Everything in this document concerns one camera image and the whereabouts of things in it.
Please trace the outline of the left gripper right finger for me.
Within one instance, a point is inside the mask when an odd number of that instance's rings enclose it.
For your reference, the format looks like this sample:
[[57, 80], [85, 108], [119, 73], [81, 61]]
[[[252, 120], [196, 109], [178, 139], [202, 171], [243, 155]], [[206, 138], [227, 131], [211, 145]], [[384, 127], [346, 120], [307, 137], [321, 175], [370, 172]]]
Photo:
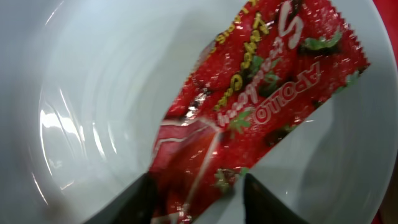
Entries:
[[245, 175], [243, 196], [246, 224], [308, 224], [252, 174]]

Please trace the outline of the light blue plate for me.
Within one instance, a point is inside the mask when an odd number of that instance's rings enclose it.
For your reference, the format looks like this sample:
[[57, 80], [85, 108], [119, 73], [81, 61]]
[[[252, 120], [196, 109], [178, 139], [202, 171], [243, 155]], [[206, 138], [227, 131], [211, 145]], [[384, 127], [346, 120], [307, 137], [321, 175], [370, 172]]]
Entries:
[[[334, 1], [370, 67], [251, 170], [310, 223], [369, 223], [397, 157], [397, 68], [371, 1]], [[83, 223], [143, 174], [242, 1], [2, 1], [1, 222]]]

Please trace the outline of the red snack wrapper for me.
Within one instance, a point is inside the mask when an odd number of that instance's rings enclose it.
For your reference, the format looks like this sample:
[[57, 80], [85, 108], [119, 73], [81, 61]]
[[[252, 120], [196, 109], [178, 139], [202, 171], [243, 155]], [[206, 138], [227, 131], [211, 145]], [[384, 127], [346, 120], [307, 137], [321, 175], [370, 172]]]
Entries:
[[191, 223], [368, 68], [329, 0], [248, 1], [203, 51], [154, 142], [153, 223]]

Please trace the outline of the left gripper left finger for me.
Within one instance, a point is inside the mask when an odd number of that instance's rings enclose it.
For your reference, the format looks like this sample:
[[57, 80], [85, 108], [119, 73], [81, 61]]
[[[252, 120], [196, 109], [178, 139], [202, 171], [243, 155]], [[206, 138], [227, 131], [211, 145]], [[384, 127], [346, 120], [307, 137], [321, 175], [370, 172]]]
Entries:
[[85, 224], [149, 224], [156, 202], [156, 182], [145, 173]]

